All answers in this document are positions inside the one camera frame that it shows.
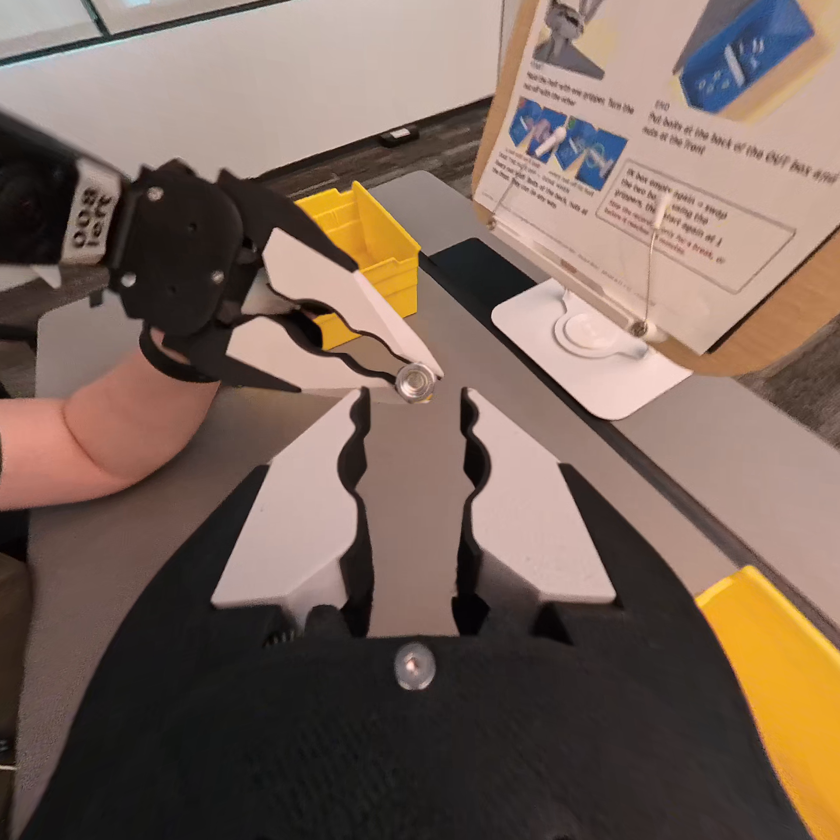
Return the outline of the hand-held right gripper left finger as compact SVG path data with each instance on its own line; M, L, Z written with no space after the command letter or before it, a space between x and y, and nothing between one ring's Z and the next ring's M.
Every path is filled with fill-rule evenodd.
M314 608L330 606L352 635L367 634L375 573L358 485L370 430L371 394L360 388L269 462L214 607L276 606L300 632Z

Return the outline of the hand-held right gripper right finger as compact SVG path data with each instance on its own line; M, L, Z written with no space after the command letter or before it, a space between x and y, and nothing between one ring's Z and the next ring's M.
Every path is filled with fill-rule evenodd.
M561 462L480 394L460 393L464 472L472 485L458 546L458 633L487 621L526 631L548 605L614 606L617 593Z

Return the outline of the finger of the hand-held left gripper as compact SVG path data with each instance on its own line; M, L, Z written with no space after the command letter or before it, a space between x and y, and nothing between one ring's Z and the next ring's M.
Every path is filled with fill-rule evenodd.
M302 394L340 397L366 389L374 400L399 399L387 375L365 370L346 354L322 350L288 318L256 316L234 327L226 356Z
M273 291L299 305L317 302L354 333L375 338L405 364L423 362L444 378L426 344L358 269L350 270L276 227L262 251Z

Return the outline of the yellow plastic bin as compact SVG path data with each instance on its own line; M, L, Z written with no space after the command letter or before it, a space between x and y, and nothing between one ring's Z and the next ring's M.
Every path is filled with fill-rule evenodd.
M397 314L417 312L420 246L362 184L333 188L298 199L306 213L358 265Z
M798 815L814 838L838 839L838 649L751 565L696 603Z

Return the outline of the steel hex bolt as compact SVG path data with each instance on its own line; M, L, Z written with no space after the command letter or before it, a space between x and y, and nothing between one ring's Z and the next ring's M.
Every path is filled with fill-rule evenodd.
M395 393L405 403L426 403L432 399L438 383L435 371L426 363L405 364L395 376Z

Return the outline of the person's left forearm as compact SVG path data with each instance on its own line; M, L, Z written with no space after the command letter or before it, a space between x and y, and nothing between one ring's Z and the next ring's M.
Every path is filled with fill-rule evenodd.
M67 398L3 399L1 509L107 497L180 454L217 382L175 379L134 350Z

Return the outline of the black flat mat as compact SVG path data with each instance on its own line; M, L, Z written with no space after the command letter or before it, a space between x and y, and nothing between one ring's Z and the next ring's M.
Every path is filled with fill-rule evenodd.
M472 312L489 317L504 302L536 283L505 256L476 237L443 248L427 259L433 276Z

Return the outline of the white stand base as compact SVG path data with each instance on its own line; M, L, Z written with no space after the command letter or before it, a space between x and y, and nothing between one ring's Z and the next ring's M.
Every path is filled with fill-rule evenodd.
M495 306L494 326L595 417L625 419L692 373L554 279Z

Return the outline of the white framed window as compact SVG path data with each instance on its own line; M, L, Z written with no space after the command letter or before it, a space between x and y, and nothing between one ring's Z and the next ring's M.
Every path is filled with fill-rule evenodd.
M2 65L107 44L278 1L2 1Z

